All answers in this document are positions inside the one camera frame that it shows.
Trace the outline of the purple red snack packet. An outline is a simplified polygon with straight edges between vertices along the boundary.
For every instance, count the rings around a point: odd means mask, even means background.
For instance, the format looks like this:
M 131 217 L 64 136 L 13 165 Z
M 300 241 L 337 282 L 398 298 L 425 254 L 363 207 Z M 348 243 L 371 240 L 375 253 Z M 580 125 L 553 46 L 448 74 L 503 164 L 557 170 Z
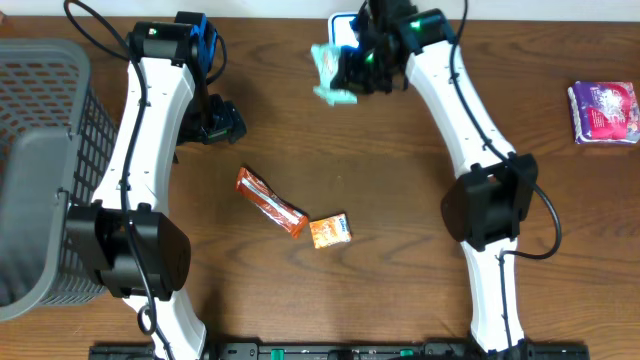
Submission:
M 631 82 L 577 81 L 567 93 L 576 144 L 639 142 L 639 102 Z

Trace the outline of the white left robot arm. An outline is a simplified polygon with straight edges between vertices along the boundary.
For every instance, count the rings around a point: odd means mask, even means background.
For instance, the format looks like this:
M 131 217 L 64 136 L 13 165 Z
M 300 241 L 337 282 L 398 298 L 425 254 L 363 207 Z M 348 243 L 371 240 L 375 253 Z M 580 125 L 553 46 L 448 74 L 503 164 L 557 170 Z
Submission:
M 225 44 L 205 14 L 185 11 L 171 23 L 138 22 L 118 41 L 128 63 L 120 128 L 90 203 L 70 208 L 66 230 L 89 278 L 135 311 L 153 358 L 207 359 L 207 328 L 185 288 L 191 244 L 169 218 L 168 190 L 177 146 L 247 132 L 235 105 L 208 92 Z

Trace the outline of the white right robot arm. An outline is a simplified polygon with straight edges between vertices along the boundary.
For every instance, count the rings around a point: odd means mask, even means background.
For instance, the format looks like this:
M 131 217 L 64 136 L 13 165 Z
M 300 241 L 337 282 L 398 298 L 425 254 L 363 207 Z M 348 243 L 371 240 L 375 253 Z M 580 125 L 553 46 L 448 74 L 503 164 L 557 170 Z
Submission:
M 439 9 L 410 1 L 366 1 L 328 20 L 340 51 L 334 89 L 389 93 L 403 77 L 426 104 L 444 140 L 455 181 L 441 201 L 450 236 L 462 248 L 472 298 L 467 358 L 524 359 L 515 256 L 538 175 L 498 130 L 465 68 L 461 32 Z

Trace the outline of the small orange snack packet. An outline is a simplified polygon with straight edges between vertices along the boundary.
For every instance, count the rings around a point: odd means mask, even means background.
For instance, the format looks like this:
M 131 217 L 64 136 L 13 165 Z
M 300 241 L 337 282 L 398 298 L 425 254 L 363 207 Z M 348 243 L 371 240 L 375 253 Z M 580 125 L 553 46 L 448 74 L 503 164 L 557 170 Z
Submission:
M 309 226 L 315 249 L 327 248 L 340 243 L 348 243 L 352 240 L 352 234 L 345 213 L 313 221 Z

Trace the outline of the teal snack packet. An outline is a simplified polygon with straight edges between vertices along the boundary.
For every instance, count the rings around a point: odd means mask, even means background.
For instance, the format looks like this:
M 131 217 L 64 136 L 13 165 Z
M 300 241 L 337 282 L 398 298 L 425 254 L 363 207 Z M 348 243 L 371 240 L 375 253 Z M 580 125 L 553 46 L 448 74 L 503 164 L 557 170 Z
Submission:
M 333 89 L 331 82 L 338 75 L 341 50 L 330 43 L 313 44 L 310 49 L 314 64 L 318 70 L 320 83 L 313 92 L 324 99 L 328 105 L 356 104 L 357 96 L 344 89 Z

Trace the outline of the orange snack bar wrapper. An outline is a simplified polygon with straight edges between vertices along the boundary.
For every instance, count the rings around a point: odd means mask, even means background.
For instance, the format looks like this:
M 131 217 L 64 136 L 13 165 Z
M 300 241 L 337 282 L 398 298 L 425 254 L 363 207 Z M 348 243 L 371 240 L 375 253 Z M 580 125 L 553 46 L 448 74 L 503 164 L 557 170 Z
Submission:
M 246 167 L 239 170 L 235 191 L 284 228 L 293 238 L 298 238 L 308 224 L 305 214 L 279 198 L 265 182 Z

